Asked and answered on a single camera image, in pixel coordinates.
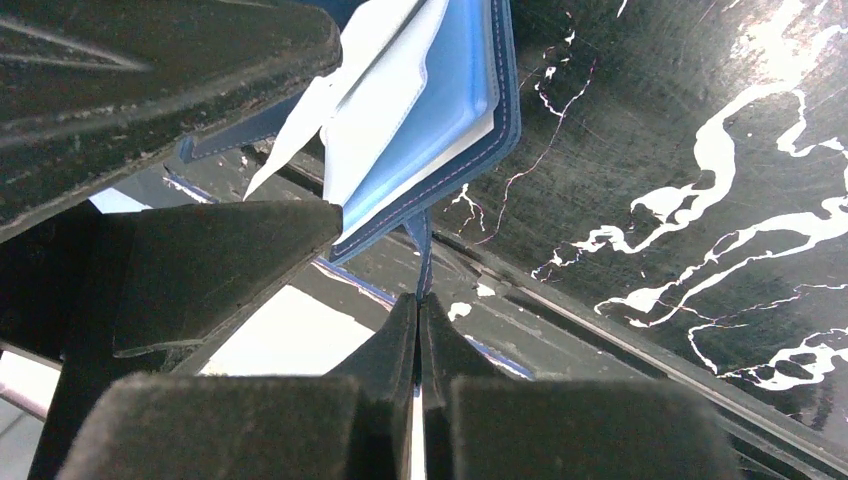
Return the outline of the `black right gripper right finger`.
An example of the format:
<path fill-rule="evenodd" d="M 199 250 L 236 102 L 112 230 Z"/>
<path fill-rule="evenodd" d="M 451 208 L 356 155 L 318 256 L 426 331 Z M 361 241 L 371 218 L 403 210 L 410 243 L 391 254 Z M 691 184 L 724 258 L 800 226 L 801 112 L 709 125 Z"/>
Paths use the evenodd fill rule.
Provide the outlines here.
<path fill-rule="evenodd" d="M 418 352 L 431 479 L 737 479 L 713 407 L 670 381 L 506 375 L 422 298 Z"/>

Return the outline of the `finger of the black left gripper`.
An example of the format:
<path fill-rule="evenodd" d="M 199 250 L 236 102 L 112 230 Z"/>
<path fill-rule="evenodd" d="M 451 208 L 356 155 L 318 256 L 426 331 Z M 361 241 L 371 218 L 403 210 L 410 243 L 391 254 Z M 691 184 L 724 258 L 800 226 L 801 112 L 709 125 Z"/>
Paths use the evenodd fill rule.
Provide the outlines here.
<path fill-rule="evenodd" d="M 30 477 L 58 475 L 112 383 L 197 373 L 340 231 L 337 206 L 294 200 L 119 214 L 85 204 L 30 232 L 26 330 L 61 363 Z"/>
<path fill-rule="evenodd" d="M 340 57 L 336 22 L 299 2 L 3 2 L 2 239 L 293 96 Z"/>

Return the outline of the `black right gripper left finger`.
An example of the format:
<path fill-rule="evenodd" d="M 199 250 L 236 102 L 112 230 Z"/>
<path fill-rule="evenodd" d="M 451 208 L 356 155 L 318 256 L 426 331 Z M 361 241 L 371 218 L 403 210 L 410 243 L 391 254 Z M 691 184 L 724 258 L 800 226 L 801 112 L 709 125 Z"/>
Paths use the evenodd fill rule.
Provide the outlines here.
<path fill-rule="evenodd" d="M 322 376 L 134 374 L 82 425 L 63 479 L 406 479 L 417 302 Z"/>

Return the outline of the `navy blue card holder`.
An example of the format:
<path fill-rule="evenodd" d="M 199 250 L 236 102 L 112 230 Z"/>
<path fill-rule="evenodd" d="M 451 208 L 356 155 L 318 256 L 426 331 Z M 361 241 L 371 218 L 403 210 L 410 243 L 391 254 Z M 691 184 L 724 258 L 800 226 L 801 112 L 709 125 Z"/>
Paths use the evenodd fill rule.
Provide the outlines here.
<path fill-rule="evenodd" d="M 259 140 L 273 145 L 256 191 L 307 143 L 324 148 L 323 198 L 342 208 L 330 259 L 340 264 L 397 227 L 431 289 L 430 207 L 502 160 L 521 134 L 506 1 L 324 1 L 342 60 L 304 92 L 179 147 L 185 162 Z"/>

